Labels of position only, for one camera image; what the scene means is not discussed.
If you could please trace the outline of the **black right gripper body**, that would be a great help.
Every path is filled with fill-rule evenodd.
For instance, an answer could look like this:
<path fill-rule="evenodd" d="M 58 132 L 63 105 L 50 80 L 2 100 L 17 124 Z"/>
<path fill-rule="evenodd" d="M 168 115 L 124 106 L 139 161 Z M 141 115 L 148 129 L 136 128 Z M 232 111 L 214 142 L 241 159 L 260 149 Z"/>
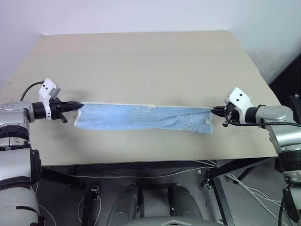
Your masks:
<path fill-rule="evenodd" d="M 225 122 L 222 124 L 224 127 L 228 127 L 229 124 L 234 125 L 235 120 L 232 119 L 232 111 L 235 109 L 235 106 L 232 103 L 228 103 L 224 109 Z"/>

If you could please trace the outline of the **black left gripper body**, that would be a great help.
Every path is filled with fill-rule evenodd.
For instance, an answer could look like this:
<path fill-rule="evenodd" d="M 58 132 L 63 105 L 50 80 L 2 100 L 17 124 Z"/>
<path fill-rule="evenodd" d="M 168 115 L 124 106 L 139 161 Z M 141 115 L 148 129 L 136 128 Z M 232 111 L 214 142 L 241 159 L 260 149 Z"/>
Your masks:
<path fill-rule="evenodd" d="M 64 112 L 67 102 L 62 102 L 59 98 L 51 98 L 49 100 L 49 106 L 51 110 L 51 119 L 60 120 L 62 123 L 67 123 L 68 120 L 64 117 L 62 112 Z"/>

